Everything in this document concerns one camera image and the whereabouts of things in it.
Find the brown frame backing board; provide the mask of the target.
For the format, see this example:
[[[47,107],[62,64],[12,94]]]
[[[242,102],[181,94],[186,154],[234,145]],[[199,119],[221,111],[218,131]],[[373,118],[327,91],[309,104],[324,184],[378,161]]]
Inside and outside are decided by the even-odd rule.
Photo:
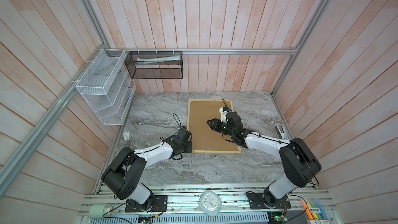
[[[188,102],[187,128],[193,134],[193,153],[234,154],[241,153],[241,148],[225,141],[222,134],[213,131],[207,124],[208,120],[221,118],[219,110],[225,106],[232,107],[231,100],[221,99],[190,99]]]

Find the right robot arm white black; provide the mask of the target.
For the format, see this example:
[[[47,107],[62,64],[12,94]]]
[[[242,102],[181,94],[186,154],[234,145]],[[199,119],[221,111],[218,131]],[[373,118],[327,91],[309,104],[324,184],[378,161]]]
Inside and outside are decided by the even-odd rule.
[[[269,184],[262,194],[265,207],[276,208],[277,202],[297,188],[305,187],[322,170],[320,162],[300,138],[281,140],[244,128],[237,112],[221,109],[221,119],[207,121],[209,127],[238,146],[271,154],[282,161],[284,175]]]

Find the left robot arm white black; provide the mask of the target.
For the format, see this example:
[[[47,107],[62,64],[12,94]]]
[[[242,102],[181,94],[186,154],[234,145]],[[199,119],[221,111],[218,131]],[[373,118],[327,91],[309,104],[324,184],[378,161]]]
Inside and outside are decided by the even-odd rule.
[[[181,127],[157,145],[137,150],[122,148],[103,172],[101,180],[116,198],[136,203],[143,211],[148,211],[153,207],[154,194],[140,183],[144,169],[163,160],[181,160],[184,153],[191,152],[192,133]]]

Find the small white box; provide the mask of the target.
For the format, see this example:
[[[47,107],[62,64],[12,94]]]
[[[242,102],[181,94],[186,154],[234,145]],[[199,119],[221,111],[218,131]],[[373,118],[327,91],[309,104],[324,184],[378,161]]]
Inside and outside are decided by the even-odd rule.
[[[124,140],[128,141],[130,139],[130,133],[129,132],[124,132]]]

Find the white round timer clock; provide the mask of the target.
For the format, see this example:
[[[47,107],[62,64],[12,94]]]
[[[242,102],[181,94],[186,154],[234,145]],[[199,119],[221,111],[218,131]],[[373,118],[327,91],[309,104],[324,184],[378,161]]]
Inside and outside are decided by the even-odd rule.
[[[203,192],[199,199],[199,208],[208,216],[215,217],[219,214],[222,207],[221,198],[213,191]]]

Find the white stapler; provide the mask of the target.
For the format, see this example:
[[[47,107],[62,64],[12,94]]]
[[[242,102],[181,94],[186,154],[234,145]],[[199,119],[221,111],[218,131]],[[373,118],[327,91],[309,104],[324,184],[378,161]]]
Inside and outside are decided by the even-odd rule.
[[[277,125],[275,127],[275,129],[276,129],[280,139],[282,139],[282,140],[288,140],[289,139],[288,132],[287,132],[285,126]]]

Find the paper in black basket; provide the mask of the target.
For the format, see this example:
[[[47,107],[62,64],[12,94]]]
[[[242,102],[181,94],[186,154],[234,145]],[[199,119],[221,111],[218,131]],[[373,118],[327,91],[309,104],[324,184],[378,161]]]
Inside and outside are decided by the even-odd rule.
[[[181,55],[144,58],[138,57],[137,65],[178,65],[181,61]]]

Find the pale green emergency button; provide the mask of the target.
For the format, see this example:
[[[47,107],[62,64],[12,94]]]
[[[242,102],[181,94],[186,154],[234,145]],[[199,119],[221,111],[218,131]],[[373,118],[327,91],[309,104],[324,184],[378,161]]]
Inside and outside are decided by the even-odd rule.
[[[89,210],[90,219],[101,219],[104,215],[112,212],[112,206],[109,204],[94,204]]]

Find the coloured markers tray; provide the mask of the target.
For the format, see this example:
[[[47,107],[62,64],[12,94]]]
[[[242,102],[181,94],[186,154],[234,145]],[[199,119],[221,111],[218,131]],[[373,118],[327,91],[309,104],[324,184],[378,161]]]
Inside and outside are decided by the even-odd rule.
[[[305,198],[301,202],[305,209],[308,224],[330,224],[330,220],[318,198]]]

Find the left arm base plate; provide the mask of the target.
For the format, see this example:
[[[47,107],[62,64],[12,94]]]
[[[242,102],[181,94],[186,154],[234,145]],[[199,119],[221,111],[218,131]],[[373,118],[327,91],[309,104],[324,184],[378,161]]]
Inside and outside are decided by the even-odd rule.
[[[128,199],[125,212],[165,212],[167,210],[167,198],[167,195],[151,195],[143,204]]]

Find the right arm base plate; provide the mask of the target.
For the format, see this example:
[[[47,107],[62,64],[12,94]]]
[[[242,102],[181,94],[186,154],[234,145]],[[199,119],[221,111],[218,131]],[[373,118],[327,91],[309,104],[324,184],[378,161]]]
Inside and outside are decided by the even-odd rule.
[[[291,208],[291,203],[287,195],[285,195],[281,199],[271,199],[270,202],[266,201],[264,193],[255,193],[253,191],[248,191],[246,192],[246,197],[248,198],[250,209]]]

